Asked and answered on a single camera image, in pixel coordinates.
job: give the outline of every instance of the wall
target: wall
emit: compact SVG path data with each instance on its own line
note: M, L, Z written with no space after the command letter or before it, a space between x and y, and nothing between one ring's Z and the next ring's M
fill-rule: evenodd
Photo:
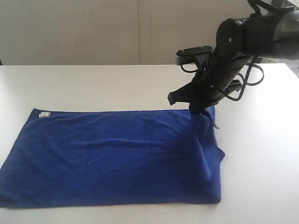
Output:
M163 64L181 48L215 45L246 0L2 0L4 64Z

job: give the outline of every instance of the blue towel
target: blue towel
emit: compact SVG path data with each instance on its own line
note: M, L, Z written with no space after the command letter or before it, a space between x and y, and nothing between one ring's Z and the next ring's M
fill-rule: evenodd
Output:
M208 110L34 109L0 169L0 207L219 203L224 153Z

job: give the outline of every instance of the white label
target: white label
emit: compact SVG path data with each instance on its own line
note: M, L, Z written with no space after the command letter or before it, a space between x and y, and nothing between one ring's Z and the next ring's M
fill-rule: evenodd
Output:
M50 115L51 115L50 112L41 112L41 113L39 114L39 118L47 118L47 117L49 117Z

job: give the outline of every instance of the table surface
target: table surface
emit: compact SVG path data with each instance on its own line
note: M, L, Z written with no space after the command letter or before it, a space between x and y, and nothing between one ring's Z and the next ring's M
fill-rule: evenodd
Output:
M3 224L299 223L299 79L285 64L263 64L265 79L239 102L216 106L226 153L218 205L158 204L0 209ZM261 73L253 69L250 81ZM188 83L175 65L1 66L0 166L33 108L56 111L185 109L168 92Z

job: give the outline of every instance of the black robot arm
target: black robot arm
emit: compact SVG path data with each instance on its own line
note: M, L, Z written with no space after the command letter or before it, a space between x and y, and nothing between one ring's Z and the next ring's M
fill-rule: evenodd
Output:
M198 67L193 80L168 95L169 103L190 103L191 112L204 110L224 97L238 101L248 84L251 68L257 67L257 57L299 59L299 11L277 9L260 0L248 0L255 10L249 18L228 19L218 28L216 47L197 47L179 50L176 64L195 63ZM267 9L261 15L257 6ZM243 84L234 78L251 59ZM229 94L240 91L238 98Z

